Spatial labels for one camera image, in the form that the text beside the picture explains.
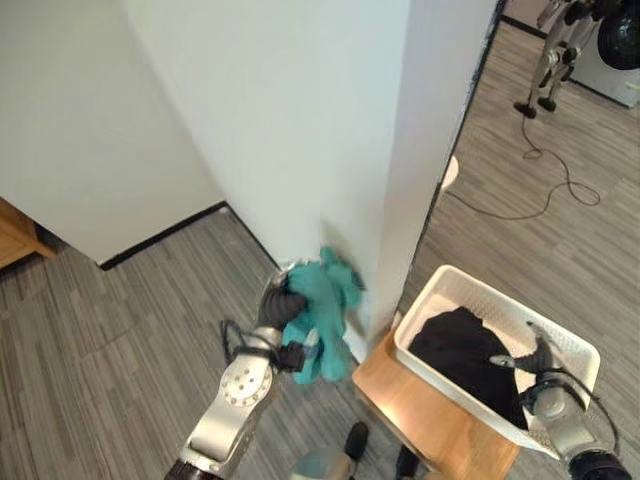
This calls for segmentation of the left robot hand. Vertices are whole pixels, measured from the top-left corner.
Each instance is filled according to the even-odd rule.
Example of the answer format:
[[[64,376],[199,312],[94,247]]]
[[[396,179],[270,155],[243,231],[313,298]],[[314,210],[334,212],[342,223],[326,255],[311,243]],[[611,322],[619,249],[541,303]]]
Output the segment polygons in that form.
[[[314,359],[320,350],[319,334],[312,328],[303,340],[282,345],[282,334],[287,325],[305,311],[305,296],[289,288],[289,275],[303,262],[289,263],[278,270],[267,282],[257,313],[256,336],[269,349],[270,362],[280,371],[298,373],[307,360]]]

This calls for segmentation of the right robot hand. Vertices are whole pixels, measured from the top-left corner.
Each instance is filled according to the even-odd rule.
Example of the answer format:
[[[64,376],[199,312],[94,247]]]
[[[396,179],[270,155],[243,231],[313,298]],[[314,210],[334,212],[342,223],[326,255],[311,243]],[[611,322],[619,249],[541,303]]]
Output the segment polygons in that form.
[[[528,321],[527,327],[534,335],[535,348],[524,355],[493,355],[488,362],[502,369],[511,370],[519,393],[531,387],[539,374],[563,367],[559,347],[539,325]]]

